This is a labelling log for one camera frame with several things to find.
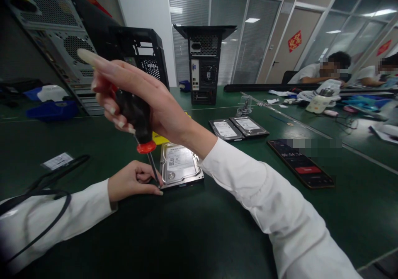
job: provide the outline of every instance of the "red paper sign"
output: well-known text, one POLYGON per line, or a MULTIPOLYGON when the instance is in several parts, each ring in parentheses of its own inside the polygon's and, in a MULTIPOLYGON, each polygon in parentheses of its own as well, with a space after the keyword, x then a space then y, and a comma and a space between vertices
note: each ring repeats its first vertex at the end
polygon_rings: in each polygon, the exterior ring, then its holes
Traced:
POLYGON ((390 44, 391 44, 391 40, 389 40, 387 43, 385 43, 382 46, 380 46, 380 48, 377 51, 377 55, 376 56, 379 56, 380 54, 386 52, 389 49, 390 44))
POLYGON ((294 49, 296 49, 298 46, 301 45, 302 40, 301 40, 301 30, 299 30, 293 37, 288 40, 287 42, 289 44, 289 53, 292 52, 294 49))

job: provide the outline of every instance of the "red decoration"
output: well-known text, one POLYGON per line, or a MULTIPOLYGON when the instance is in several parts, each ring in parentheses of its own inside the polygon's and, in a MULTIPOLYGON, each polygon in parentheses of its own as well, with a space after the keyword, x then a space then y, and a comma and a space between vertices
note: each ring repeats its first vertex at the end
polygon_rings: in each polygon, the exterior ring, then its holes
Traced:
POLYGON ((295 35, 292 36, 290 40, 288 40, 289 44, 289 53, 291 53, 294 49, 301 45, 303 41, 301 40, 301 30, 299 30, 295 35))
POLYGON ((99 9, 102 10, 105 14, 107 14, 108 16, 110 16, 110 17, 112 18, 111 14, 108 13, 108 11, 107 11, 106 9, 104 9, 104 8, 100 5, 100 3, 99 3, 98 1, 96 1, 96 0, 87 0, 87 1, 88 1, 89 3, 95 5, 97 8, 99 8, 99 9))
POLYGON ((380 54, 386 52, 389 49, 390 44, 391 44, 391 40, 389 40, 387 43, 381 45, 380 48, 377 50, 376 56, 379 56, 380 54))

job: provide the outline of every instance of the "hand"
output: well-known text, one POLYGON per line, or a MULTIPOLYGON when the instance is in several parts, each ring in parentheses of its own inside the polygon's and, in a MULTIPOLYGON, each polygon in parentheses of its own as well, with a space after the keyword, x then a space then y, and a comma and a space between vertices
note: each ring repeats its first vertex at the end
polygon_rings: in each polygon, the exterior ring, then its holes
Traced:
POLYGON ((204 159, 217 142, 217 137, 185 114, 177 101, 159 80, 144 71, 125 63, 111 61, 90 51, 79 49, 78 55, 95 67, 91 89, 97 93, 98 103, 105 108, 105 116, 121 131, 134 133, 132 125, 119 114, 120 109, 112 98, 111 84, 131 92, 151 108, 153 130, 181 144, 204 159))
MULTIPOLYGON (((160 173, 156 171, 163 186, 160 173)), ((162 196, 158 187, 148 184, 155 177, 151 165, 133 161, 108 180, 109 202, 116 202, 135 194, 155 194, 162 196)))

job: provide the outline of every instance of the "chair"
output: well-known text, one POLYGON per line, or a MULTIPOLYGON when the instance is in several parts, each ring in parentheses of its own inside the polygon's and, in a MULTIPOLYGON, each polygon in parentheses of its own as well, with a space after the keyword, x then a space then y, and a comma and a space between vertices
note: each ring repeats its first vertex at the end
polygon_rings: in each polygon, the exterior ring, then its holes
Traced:
POLYGON ((299 71, 286 71, 283 74, 282 84, 287 84, 299 71))

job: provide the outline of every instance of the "screwdriver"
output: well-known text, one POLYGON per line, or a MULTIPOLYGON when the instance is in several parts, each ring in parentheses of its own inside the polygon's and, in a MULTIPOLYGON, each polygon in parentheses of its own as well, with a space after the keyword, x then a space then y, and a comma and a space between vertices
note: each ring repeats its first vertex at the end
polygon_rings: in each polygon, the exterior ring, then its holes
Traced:
POLYGON ((155 162, 151 152, 156 149, 156 143, 152 140, 152 126, 150 124, 150 107, 140 97, 117 89, 112 86, 115 93, 115 101, 120 108, 120 113, 125 116, 127 122, 133 125, 136 133, 134 137, 137 140, 137 151, 140 154, 148 154, 150 165, 152 166, 155 180, 160 187, 160 181, 156 172, 155 162))

